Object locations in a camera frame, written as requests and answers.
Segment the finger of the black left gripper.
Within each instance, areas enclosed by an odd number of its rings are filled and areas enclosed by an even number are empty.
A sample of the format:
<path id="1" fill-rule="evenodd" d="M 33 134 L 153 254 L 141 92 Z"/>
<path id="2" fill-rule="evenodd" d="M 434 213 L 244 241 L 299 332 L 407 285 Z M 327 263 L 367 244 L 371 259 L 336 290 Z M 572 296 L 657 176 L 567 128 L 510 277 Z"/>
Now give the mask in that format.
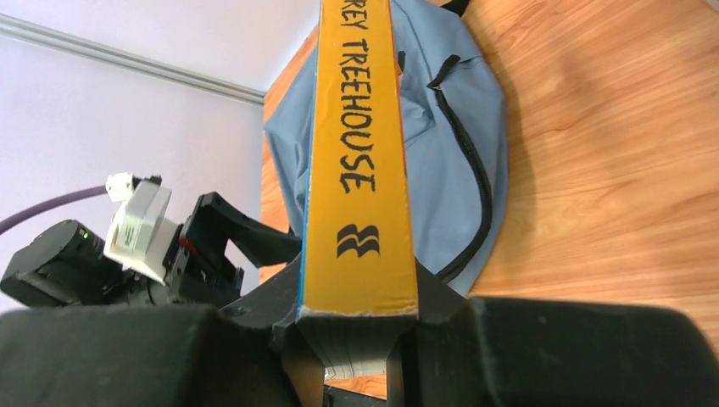
<path id="1" fill-rule="evenodd" d="M 202 195 L 199 198 L 199 255 L 219 267 L 224 263 L 229 242 L 255 267 L 290 262 L 302 247 L 299 237 L 246 216 L 219 193 Z"/>

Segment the blue-grey student backpack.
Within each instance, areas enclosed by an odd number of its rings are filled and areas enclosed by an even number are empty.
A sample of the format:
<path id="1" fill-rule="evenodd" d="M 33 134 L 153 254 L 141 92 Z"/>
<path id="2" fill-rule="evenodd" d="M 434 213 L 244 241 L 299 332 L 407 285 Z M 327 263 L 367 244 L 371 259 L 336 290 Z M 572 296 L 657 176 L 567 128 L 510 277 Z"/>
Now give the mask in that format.
<path id="1" fill-rule="evenodd" d="M 487 265 L 509 189 L 503 91 L 462 21 L 467 4 L 390 4 L 415 256 L 461 295 Z"/>

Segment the light blue treehouse book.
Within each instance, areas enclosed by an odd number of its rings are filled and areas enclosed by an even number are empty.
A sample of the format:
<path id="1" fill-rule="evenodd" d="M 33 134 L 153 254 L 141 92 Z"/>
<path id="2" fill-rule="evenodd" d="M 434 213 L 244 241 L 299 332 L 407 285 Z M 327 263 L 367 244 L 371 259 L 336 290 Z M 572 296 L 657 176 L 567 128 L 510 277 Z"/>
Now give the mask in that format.
<path id="1" fill-rule="evenodd" d="M 298 327 L 326 369 L 384 371 L 419 295 L 387 1 L 320 8 Z"/>

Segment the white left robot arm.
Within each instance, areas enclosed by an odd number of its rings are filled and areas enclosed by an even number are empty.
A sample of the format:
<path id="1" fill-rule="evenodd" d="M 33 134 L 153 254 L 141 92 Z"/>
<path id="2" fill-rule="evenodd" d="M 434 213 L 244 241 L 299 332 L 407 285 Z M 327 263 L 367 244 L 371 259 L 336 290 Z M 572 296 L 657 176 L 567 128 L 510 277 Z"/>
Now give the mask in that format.
<path id="1" fill-rule="evenodd" d="M 170 228 L 159 251 L 163 282 L 123 267 L 103 254 L 104 240 L 77 220 L 51 226 L 17 251 L 1 290 L 31 308 L 94 305 L 211 304 L 241 296 L 244 272 L 225 255 L 233 243 L 256 267 L 294 260 L 301 239 L 258 222 L 219 193 L 198 198 L 187 221 Z"/>

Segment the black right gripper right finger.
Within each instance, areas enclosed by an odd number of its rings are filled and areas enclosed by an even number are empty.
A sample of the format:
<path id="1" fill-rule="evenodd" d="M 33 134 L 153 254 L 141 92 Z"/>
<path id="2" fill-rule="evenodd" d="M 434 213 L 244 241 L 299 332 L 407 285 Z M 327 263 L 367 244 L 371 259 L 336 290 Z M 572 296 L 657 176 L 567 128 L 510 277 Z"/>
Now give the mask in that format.
<path id="1" fill-rule="evenodd" d="M 715 406 L 718 358 L 684 313 L 636 304 L 474 296 L 390 266 L 418 315 L 387 366 L 392 406 Z"/>

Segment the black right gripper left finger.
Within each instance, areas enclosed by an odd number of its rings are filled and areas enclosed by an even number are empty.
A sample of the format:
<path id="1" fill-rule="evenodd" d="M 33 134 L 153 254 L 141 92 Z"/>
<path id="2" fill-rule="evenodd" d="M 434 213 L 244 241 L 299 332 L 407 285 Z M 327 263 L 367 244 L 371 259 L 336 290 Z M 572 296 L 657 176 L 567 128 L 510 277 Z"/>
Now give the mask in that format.
<path id="1" fill-rule="evenodd" d="M 4 406 L 320 406 L 324 369 L 290 326 L 300 258 L 223 309 L 16 310 L 1 319 Z"/>

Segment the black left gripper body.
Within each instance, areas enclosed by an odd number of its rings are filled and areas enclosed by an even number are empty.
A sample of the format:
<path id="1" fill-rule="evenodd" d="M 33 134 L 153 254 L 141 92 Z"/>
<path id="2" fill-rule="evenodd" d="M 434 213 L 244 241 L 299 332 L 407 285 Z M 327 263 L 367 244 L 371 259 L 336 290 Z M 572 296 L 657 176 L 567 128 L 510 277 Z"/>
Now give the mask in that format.
<path id="1" fill-rule="evenodd" d="M 227 240 L 217 236 L 201 247 L 187 237 L 209 226 L 209 215 L 202 209 L 218 209 L 226 201 L 218 193 L 204 194 L 187 221 L 170 226 L 170 242 L 161 245 L 164 282 L 146 276 L 134 278 L 135 305 L 212 304 L 226 306 L 241 297 L 244 270 L 222 253 Z"/>

